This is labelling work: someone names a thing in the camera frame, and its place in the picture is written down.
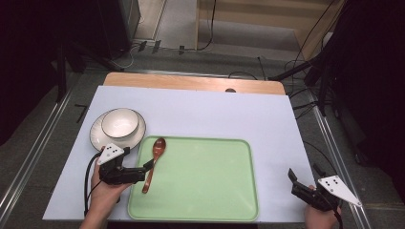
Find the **wooden spoon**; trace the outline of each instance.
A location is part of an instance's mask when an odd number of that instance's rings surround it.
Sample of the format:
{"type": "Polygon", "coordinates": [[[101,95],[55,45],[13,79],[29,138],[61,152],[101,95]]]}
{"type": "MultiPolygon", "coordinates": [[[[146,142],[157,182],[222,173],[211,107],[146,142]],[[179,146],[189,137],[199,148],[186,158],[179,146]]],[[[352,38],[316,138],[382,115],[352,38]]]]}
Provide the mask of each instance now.
{"type": "Polygon", "coordinates": [[[161,155],[163,155],[164,150],[166,149],[166,141],[163,137],[158,138],[153,144],[153,168],[149,171],[148,178],[143,185],[142,193],[146,194],[149,191],[149,186],[151,185],[153,170],[155,168],[156,161],[161,155]]]}

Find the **white tabletop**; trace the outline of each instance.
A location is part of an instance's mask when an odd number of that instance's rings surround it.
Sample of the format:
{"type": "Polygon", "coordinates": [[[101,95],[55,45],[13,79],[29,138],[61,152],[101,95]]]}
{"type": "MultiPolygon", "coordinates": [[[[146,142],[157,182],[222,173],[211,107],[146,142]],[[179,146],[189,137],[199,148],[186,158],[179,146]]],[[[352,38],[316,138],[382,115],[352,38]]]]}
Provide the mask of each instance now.
{"type": "MultiPolygon", "coordinates": [[[[306,204],[291,193],[288,169],[304,184],[314,181],[287,96],[112,86],[98,87],[43,219],[83,219],[84,175],[96,153],[89,137],[91,126],[103,113],[124,107],[144,117],[145,136],[244,139],[251,147],[256,177],[255,221],[304,221],[306,204]]],[[[134,167],[137,156],[135,147],[123,165],[134,167]]],[[[129,195],[129,189],[121,195],[111,220],[134,220],[127,212],[129,195]]]]}

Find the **green tray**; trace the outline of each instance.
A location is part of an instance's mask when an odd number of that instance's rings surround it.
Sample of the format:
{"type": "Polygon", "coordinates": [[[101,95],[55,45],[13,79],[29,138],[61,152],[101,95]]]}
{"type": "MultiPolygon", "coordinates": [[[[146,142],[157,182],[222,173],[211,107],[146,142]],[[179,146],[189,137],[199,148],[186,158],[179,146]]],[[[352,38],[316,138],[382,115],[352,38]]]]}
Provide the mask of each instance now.
{"type": "MultiPolygon", "coordinates": [[[[141,143],[137,166],[150,160],[158,136],[141,143]]],[[[258,214],[250,147],[239,139],[166,136],[151,186],[133,185],[128,212],[133,219],[253,221],[258,214]]]]}

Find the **human hand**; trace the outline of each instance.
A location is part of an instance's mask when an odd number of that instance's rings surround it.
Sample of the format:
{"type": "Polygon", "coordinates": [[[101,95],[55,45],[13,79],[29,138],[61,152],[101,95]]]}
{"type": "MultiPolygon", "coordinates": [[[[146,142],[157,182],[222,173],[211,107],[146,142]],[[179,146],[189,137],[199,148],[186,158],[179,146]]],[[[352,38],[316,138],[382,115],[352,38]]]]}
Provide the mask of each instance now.
{"type": "MultiPolygon", "coordinates": [[[[337,212],[341,214],[340,207],[337,207],[337,212]]],[[[305,209],[305,225],[307,229],[331,229],[336,222],[337,218],[332,210],[322,212],[307,205],[305,209]]]]}
{"type": "Polygon", "coordinates": [[[95,169],[92,175],[92,189],[97,185],[91,194],[89,212],[83,220],[80,228],[100,228],[110,216],[113,208],[121,193],[132,185],[132,183],[109,185],[103,181],[100,182],[98,170],[100,166],[95,162],[95,169]]]}

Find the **white plate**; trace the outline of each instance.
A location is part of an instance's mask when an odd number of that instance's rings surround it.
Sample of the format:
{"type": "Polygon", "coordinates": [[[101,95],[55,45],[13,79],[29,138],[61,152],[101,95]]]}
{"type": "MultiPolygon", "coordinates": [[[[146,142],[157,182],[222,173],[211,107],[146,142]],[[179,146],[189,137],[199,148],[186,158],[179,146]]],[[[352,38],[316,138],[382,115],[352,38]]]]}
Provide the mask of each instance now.
{"type": "Polygon", "coordinates": [[[105,115],[107,115],[109,112],[106,112],[102,114],[96,121],[93,123],[92,129],[90,129],[90,141],[92,142],[93,146],[98,150],[101,151],[101,148],[109,143],[114,143],[120,148],[134,148],[137,146],[140,141],[143,139],[143,136],[145,135],[146,132],[146,123],[145,120],[143,119],[142,115],[137,113],[136,111],[133,111],[137,114],[139,118],[139,127],[137,133],[134,135],[134,137],[130,139],[122,140],[119,138],[113,138],[108,135],[106,135],[101,128],[101,123],[105,115]]]}

